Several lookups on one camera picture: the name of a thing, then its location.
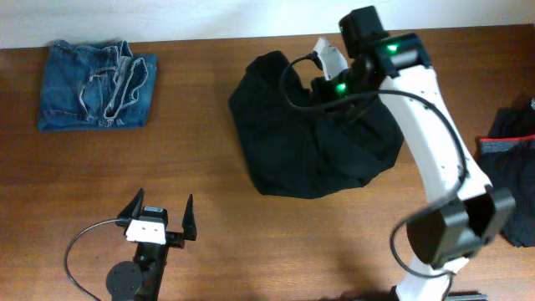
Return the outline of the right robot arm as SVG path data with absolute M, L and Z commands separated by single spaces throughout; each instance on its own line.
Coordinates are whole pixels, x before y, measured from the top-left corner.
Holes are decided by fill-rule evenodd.
M 507 223 L 514 198 L 492 185 L 466 148 L 417 35 L 390 35 L 372 6 L 352 11 L 339 28 L 344 50 L 320 38 L 311 53 L 324 73 L 313 84 L 320 110 L 379 100 L 399 126 L 426 193 L 426 207 L 396 224 L 414 257 L 389 299 L 448 300 L 456 274 Z

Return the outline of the black shorts garment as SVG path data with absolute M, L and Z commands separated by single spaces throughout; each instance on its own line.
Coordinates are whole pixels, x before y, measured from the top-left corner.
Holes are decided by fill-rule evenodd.
M 257 57 L 228 100 L 249 176 L 261 194 L 319 198 L 364 187 L 395 165 L 404 136 L 380 101 L 356 120 L 301 115 L 278 88 L 288 64 L 280 51 Z

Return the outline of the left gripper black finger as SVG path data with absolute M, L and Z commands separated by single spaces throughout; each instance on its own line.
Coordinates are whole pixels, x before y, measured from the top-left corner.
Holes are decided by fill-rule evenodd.
M 145 191 L 140 188 L 135 194 L 134 198 L 125 206 L 125 208 L 118 214 L 119 219 L 132 219 L 140 215 L 143 204 Z
M 195 241 L 197 238 L 197 229 L 193 205 L 193 195 L 190 194 L 187 199 L 186 209 L 184 211 L 184 215 L 181 222 L 183 236 L 184 239 L 187 241 Z

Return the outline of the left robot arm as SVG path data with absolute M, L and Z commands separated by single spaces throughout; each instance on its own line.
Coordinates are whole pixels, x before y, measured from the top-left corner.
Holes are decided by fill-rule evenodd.
M 118 214 L 115 224 L 125 229 L 125 238 L 136 244 L 130 261 L 115 264 L 106 277 L 112 301 L 156 301 L 172 248 L 182 249 L 197 238 L 193 195 L 189 195 L 181 222 L 182 231 L 167 229 L 165 208 L 143 204 L 145 191 L 140 189 Z

